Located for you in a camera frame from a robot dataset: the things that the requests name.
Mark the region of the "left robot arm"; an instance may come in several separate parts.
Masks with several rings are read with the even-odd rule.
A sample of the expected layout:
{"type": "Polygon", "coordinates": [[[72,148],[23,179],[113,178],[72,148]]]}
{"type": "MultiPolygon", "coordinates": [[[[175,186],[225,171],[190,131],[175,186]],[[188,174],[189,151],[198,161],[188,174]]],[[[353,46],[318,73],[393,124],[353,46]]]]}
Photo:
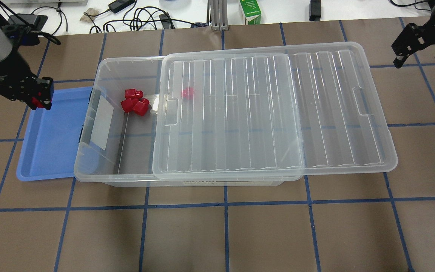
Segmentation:
{"type": "Polygon", "coordinates": [[[37,45],[39,36],[57,45],[60,45],[60,41],[24,19],[20,21],[20,24],[11,24],[0,14],[0,95],[25,103],[31,110],[50,110],[54,94],[53,79],[39,78],[34,74],[19,53],[19,47],[37,45]]]}

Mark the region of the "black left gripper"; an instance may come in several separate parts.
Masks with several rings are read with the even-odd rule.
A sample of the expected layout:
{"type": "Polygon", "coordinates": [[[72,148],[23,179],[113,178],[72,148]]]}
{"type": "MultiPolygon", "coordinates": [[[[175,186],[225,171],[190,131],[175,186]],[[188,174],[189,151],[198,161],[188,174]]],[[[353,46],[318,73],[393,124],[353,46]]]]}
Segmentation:
{"type": "Polygon", "coordinates": [[[26,76],[22,79],[5,79],[0,81],[0,95],[9,100],[18,100],[25,103],[31,110],[36,110],[32,97],[42,101],[46,110],[52,107],[54,95],[54,81],[51,77],[38,78],[26,76]]]}

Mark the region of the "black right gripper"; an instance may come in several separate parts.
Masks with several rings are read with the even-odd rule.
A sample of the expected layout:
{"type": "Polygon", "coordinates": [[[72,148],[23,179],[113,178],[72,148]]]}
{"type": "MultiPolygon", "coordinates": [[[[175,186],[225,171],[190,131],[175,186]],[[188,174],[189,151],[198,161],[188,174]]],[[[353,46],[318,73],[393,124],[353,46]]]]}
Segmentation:
{"type": "Polygon", "coordinates": [[[391,45],[396,55],[393,60],[394,67],[400,69],[411,54],[430,45],[435,45],[435,15],[430,16],[422,26],[409,23],[404,27],[391,45]]]}

